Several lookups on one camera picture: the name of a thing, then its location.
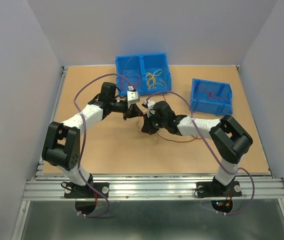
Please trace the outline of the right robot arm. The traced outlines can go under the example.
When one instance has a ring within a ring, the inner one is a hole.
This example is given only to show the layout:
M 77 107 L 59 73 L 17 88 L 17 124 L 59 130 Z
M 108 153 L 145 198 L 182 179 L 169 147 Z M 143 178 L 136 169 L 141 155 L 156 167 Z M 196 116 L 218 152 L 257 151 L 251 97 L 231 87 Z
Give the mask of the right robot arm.
M 243 156 L 253 144 L 252 137 L 231 115 L 221 119 L 200 119 L 175 114 L 166 101 L 145 100 L 141 131 L 150 135 L 165 129 L 172 135 L 200 137 L 206 144 L 212 140 L 218 154 L 213 154 L 219 165 L 212 181 L 197 185 L 198 198 L 223 197 L 232 189 Z

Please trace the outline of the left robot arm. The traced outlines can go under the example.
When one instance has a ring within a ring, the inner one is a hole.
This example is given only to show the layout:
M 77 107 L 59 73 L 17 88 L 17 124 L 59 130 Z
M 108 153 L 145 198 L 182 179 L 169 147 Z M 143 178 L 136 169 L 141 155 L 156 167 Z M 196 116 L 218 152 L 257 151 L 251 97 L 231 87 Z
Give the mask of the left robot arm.
M 105 119 L 110 113 L 122 113 L 123 118 L 135 118 L 142 114 L 137 103 L 139 93 L 129 86 L 126 97 L 120 100 L 116 96 L 115 83 L 104 82 L 101 91 L 79 113 L 63 121 L 49 124 L 41 158 L 50 165 L 58 167 L 69 182 L 63 183 L 66 198 L 92 198 L 93 176 L 80 164 L 81 136 L 93 124 Z

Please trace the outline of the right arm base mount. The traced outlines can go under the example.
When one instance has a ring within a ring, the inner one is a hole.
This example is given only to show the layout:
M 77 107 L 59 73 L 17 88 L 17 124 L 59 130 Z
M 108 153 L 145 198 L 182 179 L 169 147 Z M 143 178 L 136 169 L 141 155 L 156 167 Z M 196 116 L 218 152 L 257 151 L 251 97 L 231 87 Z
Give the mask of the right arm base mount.
M 199 199 L 241 197 L 242 190 L 238 181 L 232 181 L 227 186 L 215 181 L 202 181 L 196 183 L 193 194 Z

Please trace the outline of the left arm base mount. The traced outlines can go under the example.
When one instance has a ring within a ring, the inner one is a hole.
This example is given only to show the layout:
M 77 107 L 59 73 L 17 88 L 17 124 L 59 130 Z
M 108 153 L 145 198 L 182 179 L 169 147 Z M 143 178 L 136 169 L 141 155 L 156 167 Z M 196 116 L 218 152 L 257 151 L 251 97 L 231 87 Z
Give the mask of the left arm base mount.
M 72 182 L 63 181 L 61 187 L 64 189 L 65 199 L 93 199 L 95 193 L 87 185 L 79 186 Z M 93 187 L 101 192 L 105 197 L 109 196 L 109 191 L 104 191 L 105 188 L 109 188 L 110 184 L 108 182 L 94 182 Z

